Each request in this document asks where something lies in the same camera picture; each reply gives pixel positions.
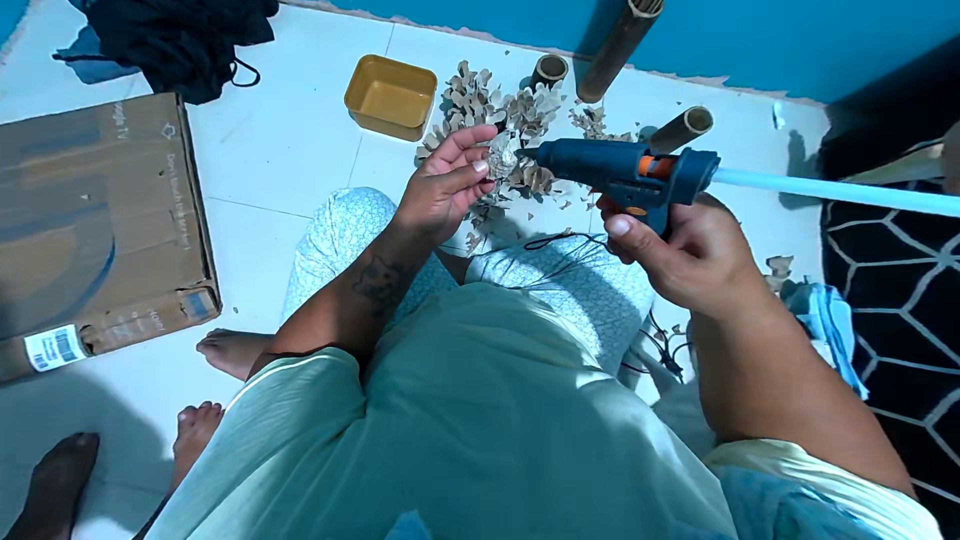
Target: dried leaves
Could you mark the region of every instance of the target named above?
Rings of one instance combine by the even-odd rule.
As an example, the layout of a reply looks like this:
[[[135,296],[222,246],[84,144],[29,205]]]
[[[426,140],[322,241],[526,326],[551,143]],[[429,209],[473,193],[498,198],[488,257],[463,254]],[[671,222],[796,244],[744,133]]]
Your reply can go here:
[[[481,242],[483,242],[483,236],[467,233],[467,257],[473,255],[473,251],[480,246]]]
[[[770,267],[771,273],[764,275],[763,279],[767,281],[767,286],[770,287],[772,292],[780,292],[783,288],[783,284],[790,277],[790,274],[793,272],[790,270],[790,264],[793,262],[793,256],[776,256],[770,257],[767,259],[767,266]]]
[[[439,125],[434,124],[433,131],[423,138],[423,146],[417,149],[415,157],[417,165],[436,150],[450,133],[478,124],[495,124],[506,118],[505,111],[497,111],[498,103],[502,101],[500,89],[490,91],[487,88],[491,76],[489,69],[470,71],[466,60],[457,65],[457,75],[446,82],[447,89],[443,94],[452,106],[446,111],[444,121]]]
[[[496,124],[502,131],[489,144],[488,164],[490,172],[487,178],[496,181],[494,190],[478,201],[465,217],[474,231],[467,236],[468,255],[482,244],[485,233],[480,229],[490,219],[502,217],[506,207],[503,203],[512,199],[503,194],[503,186],[508,191],[516,191],[521,197],[533,198],[542,203],[546,195],[553,194],[553,173],[542,168],[534,160],[518,158],[519,148],[533,148],[540,145],[542,137],[549,129],[550,122],[557,118],[563,100],[563,82],[552,87],[538,83],[535,87],[524,88],[516,94],[502,95],[499,86],[488,88],[492,78],[489,69],[471,71],[467,61],[457,65],[457,74],[446,82],[447,88],[442,96],[448,102],[444,120],[434,125],[423,138],[423,144],[417,148],[415,162],[419,165],[454,131],[478,124]],[[567,201],[561,209],[570,206]],[[527,219],[534,218],[533,213]]]
[[[634,134],[630,132],[621,135],[608,135],[605,133],[604,130],[607,129],[607,124],[605,124],[603,121],[604,115],[605,114],[602,107],[598,107],[596,109],[584,107],[583,114],[577,114],[574,109],[571,109],[570,123],[584,130],[584,138],[634,142]]]

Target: tattoo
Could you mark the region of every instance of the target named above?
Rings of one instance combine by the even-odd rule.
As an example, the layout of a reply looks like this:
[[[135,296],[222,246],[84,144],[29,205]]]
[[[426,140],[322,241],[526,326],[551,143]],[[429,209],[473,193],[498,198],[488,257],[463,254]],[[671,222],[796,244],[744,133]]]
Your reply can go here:
[[[360,279],[353,284],[353,291],[373,301],[371,315],[379,319],[399,306],[416,275],[416,267],[387,264],[381,256],[374,255],[373,261],[360,271]]]

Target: black rug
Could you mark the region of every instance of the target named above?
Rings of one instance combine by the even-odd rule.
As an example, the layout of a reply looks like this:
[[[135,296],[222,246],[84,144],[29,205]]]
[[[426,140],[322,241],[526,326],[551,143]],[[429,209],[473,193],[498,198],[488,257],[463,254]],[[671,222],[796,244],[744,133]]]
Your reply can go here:
[[[867,405],[944,536],[960,538],[960,219],[831,202],[823,230],[827,283],[853,309]]]

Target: hand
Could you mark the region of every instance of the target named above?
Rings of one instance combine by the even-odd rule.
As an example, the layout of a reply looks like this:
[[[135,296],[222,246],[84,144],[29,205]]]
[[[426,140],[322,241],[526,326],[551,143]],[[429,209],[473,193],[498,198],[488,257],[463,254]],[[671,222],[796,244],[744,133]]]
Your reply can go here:
[[[450,134],[410,177],[394,222],[428,237],[435,246],[447,241],[470,205],[493,191],[486,181],[488,148],[475,146],[496,136],[496,126],[480,125]]]
[[[670,302],[724,320],[772,298],[733,214],[706,193],[693,206],[673,205],[673,233],[664,242],[608,197],[597,201],[610,247],[624,264],[639,262],[654,289]]]

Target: yellow plastic container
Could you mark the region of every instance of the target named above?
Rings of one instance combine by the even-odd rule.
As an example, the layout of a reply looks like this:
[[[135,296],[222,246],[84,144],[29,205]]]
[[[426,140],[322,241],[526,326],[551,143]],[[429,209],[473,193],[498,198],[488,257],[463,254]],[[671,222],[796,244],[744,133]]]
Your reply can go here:
[[[433,107],[432,71],[377,55],[360,59],[344,105],[361,128],[405,140],[420,140]]]

